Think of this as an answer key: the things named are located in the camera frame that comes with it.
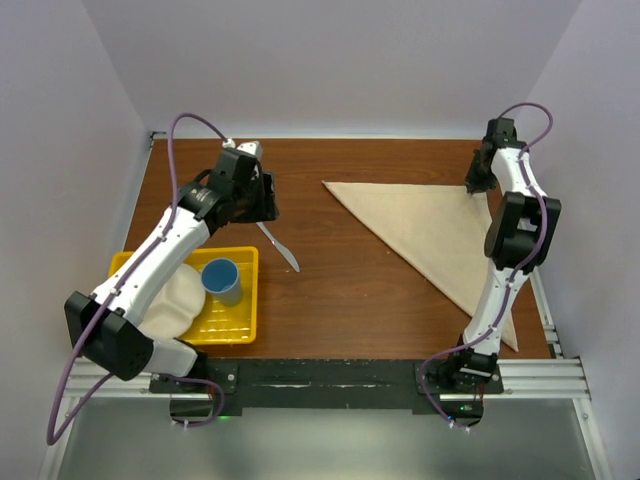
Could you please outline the silver table knife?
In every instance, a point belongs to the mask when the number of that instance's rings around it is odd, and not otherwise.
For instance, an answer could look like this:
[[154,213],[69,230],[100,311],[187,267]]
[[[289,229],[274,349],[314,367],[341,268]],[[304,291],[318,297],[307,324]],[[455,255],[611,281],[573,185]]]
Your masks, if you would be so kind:
[[266,238],[271,242],[271,244],[281,254],[281,256],[287,261],[291,268],[296,273],[300,273],[300,265],[293,252],[280,241],[278,241],[263,222],[257,222],[256,226],[261,230],[261,232],[266,236]]

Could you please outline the beige cloth napkin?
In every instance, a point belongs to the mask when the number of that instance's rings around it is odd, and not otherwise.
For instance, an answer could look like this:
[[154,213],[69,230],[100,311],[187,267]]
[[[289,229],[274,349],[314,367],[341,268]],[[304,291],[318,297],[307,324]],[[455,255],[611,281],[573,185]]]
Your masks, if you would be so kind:
[[485,193],[446,185],[323,185],[460,310],[475,313],[489,266],[484,242],[492,218]]

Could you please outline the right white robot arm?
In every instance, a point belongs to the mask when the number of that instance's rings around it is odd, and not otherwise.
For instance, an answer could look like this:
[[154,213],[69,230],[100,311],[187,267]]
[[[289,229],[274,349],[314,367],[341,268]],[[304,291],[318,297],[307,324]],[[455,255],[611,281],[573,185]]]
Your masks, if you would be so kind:
[[456,347],[420,367],[427,394],[474,393],[494,379],[507,317],[531,272],[546,259],[561,213],[561,202],[536,181],[515,122],[504,116],[488,122],[465,185],[470,194],[499,187],[502,199],[484,241],[489,267],[472,320]]

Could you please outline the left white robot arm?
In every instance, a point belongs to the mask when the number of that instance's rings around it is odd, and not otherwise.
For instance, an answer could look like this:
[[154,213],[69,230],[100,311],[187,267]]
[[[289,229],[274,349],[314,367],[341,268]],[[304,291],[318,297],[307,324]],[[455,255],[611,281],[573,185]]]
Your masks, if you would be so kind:
[[257,141],[222,149],[213,168],[178,189],[177,202],[115,274],[88,295],[70,295],[64,312],[75,357],[124,381],[145,372],[171,376],[185,392],[205,385],[201,353],[179,338],[152,339],[139,325],[177,268],[217,230],[277,218],[274,176],[261,157]]

